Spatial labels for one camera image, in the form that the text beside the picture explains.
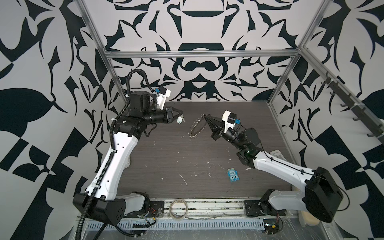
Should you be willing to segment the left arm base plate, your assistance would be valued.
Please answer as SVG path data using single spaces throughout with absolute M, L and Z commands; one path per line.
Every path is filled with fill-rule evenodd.
M 164 201 L 149 201 L 145 203 L 141 210 L 135 211 L 130 214 L 132 217 L 162 217 L 164 215 L 165 202 Z

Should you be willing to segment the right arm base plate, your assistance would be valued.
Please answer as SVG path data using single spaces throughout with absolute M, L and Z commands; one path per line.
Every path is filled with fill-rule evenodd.
M 276 210 L 268 201 L 245 200 L 244 204 L 246 216 L 249 218 L 286 215 L 286 210 Z

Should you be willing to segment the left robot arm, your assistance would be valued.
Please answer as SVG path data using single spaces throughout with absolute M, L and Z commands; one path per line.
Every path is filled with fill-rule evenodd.
M 147 194 L 133 192 L 125 198 L 117 197 L 122 173 L 130 166 L 131 153 L 141 136 L 150 136 L 148 126 L 155 129 L 158 124 L 184 122 L 182 110 L 165 105 L 171 91 L 164 87 L 153 89 L 145 71 L 130 71 L 126 78 L 126 89 L 127 102 L 112 119 L 108 154 L 85 192 L 75 194 L 73 199 L 73 205 L 82 214 L 76 229 L 77 240 L 82 238 L 86 219 L 103 223 L 95 236 L 98 239 L 106 226 L 117 227 L 121 219 L 129 214 L 146 218 L 150 207 Z

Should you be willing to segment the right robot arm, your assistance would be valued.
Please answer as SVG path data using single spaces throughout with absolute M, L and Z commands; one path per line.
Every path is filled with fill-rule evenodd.
M 269 189 L 259 200 L 261 215 L 277 215 L 282 210 L 308 212 L 316 219 L 333 221 L 344 198 L 328 170 L 301 167 L 267 153 L 254 128 L 241 130 L 237 115 L 226 111 L 221 118 L 202 115 L 212 131 L 212 139 L 224 139 L 236 149 L 240 162 L 264 171 L 296 187 L 295 191 Z

